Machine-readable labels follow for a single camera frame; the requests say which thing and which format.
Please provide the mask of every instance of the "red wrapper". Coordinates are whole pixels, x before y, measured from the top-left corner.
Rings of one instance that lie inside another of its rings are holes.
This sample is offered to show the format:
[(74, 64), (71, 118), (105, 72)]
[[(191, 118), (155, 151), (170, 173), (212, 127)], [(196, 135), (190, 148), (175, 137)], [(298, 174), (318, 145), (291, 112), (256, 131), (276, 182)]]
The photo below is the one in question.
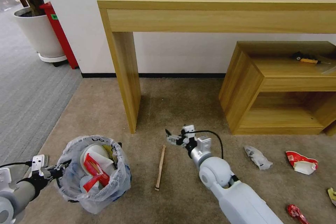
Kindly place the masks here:
[(296, 218), (301, 224), (309, 224), (305, 216), (301, 213), (300, 209), (296, 205), (288, 205), (287, 212), (292, 218)]
[(294, 170), (304, 174), (311, 174), (318, 168), (318, 161), (316, 159), (311, 159), (303, 156), (294, 151), (286, 151), (289, 163), (294, 167)]
[(99, 164), (90, 156), (88, 153), (85, 157), (84, 166), (87, 171), (93, 176), (93, 178), (83, 185), (84, 189), (88, 192), (93, 185), (99, 181), (103, 187), (107, 186), (110, 181), (110, 176), (108, 176), (99, 166)]

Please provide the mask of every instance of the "black cable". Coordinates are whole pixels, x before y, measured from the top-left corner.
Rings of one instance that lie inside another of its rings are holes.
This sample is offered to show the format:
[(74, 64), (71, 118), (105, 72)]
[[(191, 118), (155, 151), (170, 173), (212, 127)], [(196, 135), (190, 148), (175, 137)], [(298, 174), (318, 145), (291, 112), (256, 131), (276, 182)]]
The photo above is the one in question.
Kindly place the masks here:
[(221, 149), (221, 151), (222, 151), (222, 159), (224, 159), (224, 150), (223, 150), (223, 143), (222, 143), (222, 140), (221, 140), (221, 138), (219, 137), (219, 135), (217, 134), (217, 133), (215, 133), (215, 132), (213, 132), (213, 131), (209, 131), (209, 130), (203, 130), (203, 131), (192, 131), (192, 132), (186, 132), (186, 134), (188, 134), (188, 133), (203, 133), (203, 132), (208, 132), (208, 133), (211, 133), (211, 134), (214, 134), (217, 138), (218, 138), (218, 140), (219, 140), (219, 143), (220, 143), (220, 149)]
[(31, 166), (31, 165), (32, 165), (31, 163), (32, 163), (31, 161), (9, 163), (9, 164), (3, 164), (3, 165), (1, 165), (0, 168), (5, 167), (5, 166), (10, 166), (10, 165), (23, 165), (23, 164), (24, 164), (24, 165), (27, 165), (27, 166)]

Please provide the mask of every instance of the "potted plant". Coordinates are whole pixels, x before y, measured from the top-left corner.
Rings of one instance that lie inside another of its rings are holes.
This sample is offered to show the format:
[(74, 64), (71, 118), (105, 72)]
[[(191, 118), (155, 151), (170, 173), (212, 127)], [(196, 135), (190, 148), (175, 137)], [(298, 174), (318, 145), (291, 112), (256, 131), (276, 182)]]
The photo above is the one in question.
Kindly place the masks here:
[(14, 12), (14, 17), (23, 33), (45, 62), (59, 62), (65, 60), (62, 47), (55, 32), (40, 5), (43, 0), (26, 0), (29, 7)]

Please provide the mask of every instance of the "beige carpet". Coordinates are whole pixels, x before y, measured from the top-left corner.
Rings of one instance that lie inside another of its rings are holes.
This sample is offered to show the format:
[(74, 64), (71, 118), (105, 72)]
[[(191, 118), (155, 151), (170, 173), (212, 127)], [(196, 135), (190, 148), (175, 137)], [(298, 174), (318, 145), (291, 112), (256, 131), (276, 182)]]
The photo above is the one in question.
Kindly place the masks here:
[[(160, 191), (154, 191), (165, 128), (178, 133), (184, 124), (213, 130), (223, 140), (224, 157), (232, 171), (249, 184), (284, 223), (298, 223), (285, 211), (296, 204), (311, 224), (336, 223), (336, 208), (326, 189), (336, 188), (336, 138), (314, 136), (233, 136), (218, 101), (221, 79), (141, 79), (142, 100), (136, 134), (128, 130), (116, 79), (84, 79), (41, 153), (57, 161), (67, 142), (80, 135), (101, 134), (123, 143), (132, 171), (132, 187), (98, 215), (79, 204), (65, 202), (53, 186), (46, 188), (27, 208), (22, 223), (229, 223), (216, 198), (198, 178), (185, 149), (168, 146)], [(260, 149), (274, 163), (260, 171), (243, 146)], [(220, 146), (213, 139), (213, 154)], [(295, 172), (285, 151), (294, 150), (319, 160), (310, 175)]]

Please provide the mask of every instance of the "clear plastic bag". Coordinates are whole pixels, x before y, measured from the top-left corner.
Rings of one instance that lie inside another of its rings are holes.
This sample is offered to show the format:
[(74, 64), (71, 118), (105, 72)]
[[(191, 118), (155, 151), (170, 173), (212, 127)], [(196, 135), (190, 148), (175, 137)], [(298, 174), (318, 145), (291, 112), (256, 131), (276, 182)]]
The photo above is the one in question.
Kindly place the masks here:
[[(80, 156), (83, 150), (93, 143), (115, 148), (118, 158), (118, 168), (110, 176), (108, 185), (98, 193), (82, 193), (79, 182), (87, 174), (81, 167)], [(65, 169), (63, 177), (57, 181), (59, 192), (65, 200), (70, 202), (78, 201), (90, 213), (99, 213), (131, 188), (132, 176), (127, 157), (121, 146), (111, 138), (100, 135), (80, 136), (67, 144), (57, 164), (69, 159), (72, 160), (70, 165)]]

